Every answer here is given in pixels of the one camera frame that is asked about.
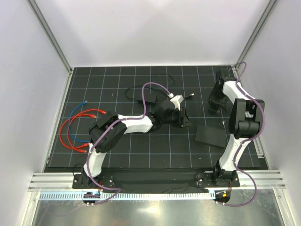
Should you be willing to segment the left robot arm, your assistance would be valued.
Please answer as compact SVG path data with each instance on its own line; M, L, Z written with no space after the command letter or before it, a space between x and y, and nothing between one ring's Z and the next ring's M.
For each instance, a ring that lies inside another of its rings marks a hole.
M99 185L105 156L124 134L152 133L165 124L181 129L191 126L186 108L181 107L180 101L165 101L152 112L147 112L144 104L141 115L125 116L107 112L89 131L89 151L83 166L82 184L88 188Z

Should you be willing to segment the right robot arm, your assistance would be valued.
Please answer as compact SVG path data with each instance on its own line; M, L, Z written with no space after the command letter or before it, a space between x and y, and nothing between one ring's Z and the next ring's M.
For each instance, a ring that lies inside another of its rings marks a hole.
M264 101L248 94L238 79L230 77L226 69L220 69L216 71L215 85L208 98L210 110L224 108L228 100L233 104L228 123L230 139L214 166L212 182L216 186L235 180L244 149L262 133L265 125Z

